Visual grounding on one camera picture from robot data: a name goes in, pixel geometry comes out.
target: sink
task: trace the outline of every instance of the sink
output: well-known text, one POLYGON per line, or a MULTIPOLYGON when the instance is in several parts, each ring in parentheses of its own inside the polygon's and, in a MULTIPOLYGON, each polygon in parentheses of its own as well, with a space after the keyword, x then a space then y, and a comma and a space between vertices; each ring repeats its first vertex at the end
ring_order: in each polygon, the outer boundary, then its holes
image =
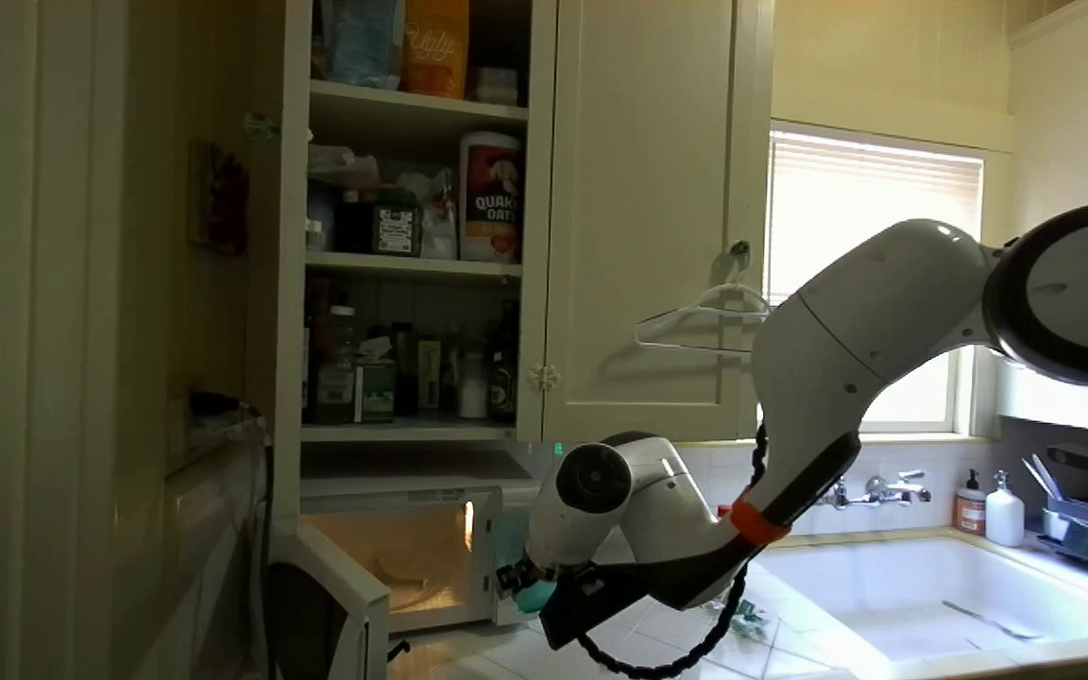
POLYGON ((894 678, 1088 654, 1088 577, 963 533, 794 539, 757 566, 891 660, 894 678))

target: faucet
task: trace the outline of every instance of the faucet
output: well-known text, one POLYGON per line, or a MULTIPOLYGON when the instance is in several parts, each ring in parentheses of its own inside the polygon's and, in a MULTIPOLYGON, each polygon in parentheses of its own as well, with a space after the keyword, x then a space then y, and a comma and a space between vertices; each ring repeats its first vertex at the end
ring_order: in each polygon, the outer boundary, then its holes
POLYGON ((882 504, 930 504, 927 469, 894 471, 894 479, 872 478, 872 479, 866 485, 866 504, 867 504, 867 508, 882 508, 882 504))
POLYGON ((930 504, 927 469, 894 471, 894 479, 872 478, 862 494, 850 494, 838 479, 827 486, 814 508, 886 508, 886 504, 930 504))

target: box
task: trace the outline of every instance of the box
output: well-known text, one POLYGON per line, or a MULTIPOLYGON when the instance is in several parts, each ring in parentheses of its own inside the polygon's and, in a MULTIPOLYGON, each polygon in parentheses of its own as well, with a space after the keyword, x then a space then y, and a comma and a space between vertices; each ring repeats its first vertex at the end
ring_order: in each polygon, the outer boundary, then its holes
POLYGON ((501 133, 462 140, 462 262, 516 262, 521 154, 501 133))
POLYGON ((396 406, 394 384, 396 384, 396 368, 389 361, 359 368, 364 424, 394 420, 394 406, 396 406))
POLYGON ((403 90, 466 99, 469 90, 469 0, 403 3, 403 90))

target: cabinet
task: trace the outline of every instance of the cabinet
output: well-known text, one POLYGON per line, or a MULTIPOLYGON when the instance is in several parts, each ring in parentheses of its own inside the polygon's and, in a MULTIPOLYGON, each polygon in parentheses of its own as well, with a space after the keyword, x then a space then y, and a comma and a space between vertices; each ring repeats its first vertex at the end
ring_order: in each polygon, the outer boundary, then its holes
POLYGON ((636 347, 694 304, 729 245, 764 245, 772 0, 530 0, 530 101, 483 106, 308 80, 308 0, 287 0, 274 447, 585 442, 623 429, 753 435, 746 368, 636 347), (462 133, 525 148, 521 262, 306 248, 308 140, 458 158, 462 133), (332 271, 359 318, 481 328, 516 304, 513 424, 303 424, 306 281, 332 271))
POLYGON ((636 327, 764 245, 772 0, 560 0, 556 34, 544 440, 753 435, 743 362, 637 353, 636 327))
MULTIPOLYGON (((539 55, 549 44, 549 0, 483 3, 496 9, 500 32, 513 34, 511 23, 530 23, 530 44, 539 55)), ((308 184, 332 201, 338 225, 338 184, 322 180, 312 153, 356 153, 381 162, 381 180, 396 175, 434 175, 452 170, 466 133, 505 133, 525 148, 525 203, 521 236, 544 232, 535 225, 531 196, 544 179, 531 154, 531 123, 549 115, 549 90, 521 85, 530 90, 525 106, 438 99, 406 90, 379 90, 322 80, 308 67, 312 55, 312 0, 287 0, 282 34, 282 158, 279 158, 279 361, 274 361, 274 435, 279 451, 303 447, 351 447, 351 442, 505 442, 513 424, 458 420, 449 410, 415 410, 442 416, 403 416, 396 410, 394 424, 322 424, 306 410, 303 382, 312 379, 306 327, 312 327, 316 300, 356 308, 359 328, 413 327, 415 339, 476 339, 488 338, 496 322, 511 313, 511 328, 521 334, 521 281, 531 262, 531 245, 521 245, 516 262, 425 262, 425 256, 389 256, 364 255, 351 245, 328 245, 323 255, 306 242, 308 184)))

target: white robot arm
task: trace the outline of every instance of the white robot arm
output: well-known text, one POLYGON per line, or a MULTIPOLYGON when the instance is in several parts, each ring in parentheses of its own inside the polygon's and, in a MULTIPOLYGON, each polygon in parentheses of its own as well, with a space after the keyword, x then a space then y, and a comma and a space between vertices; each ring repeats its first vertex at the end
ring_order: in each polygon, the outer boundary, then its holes
POLYGON ((1005 248, 910 220, 842 255, 757 338, 765 458, 726 517, 706 510, 667 440, 578 447, 544 485, 525 563, 501 570, 501 586, 560 573, 539 611, 553 646, 637 596, 667 609, 706 600, 850 469, 867 406, 963 344, 1088 384, 1088 208, 1005 248), (612 526, 636 563, 589 563, 612 526))

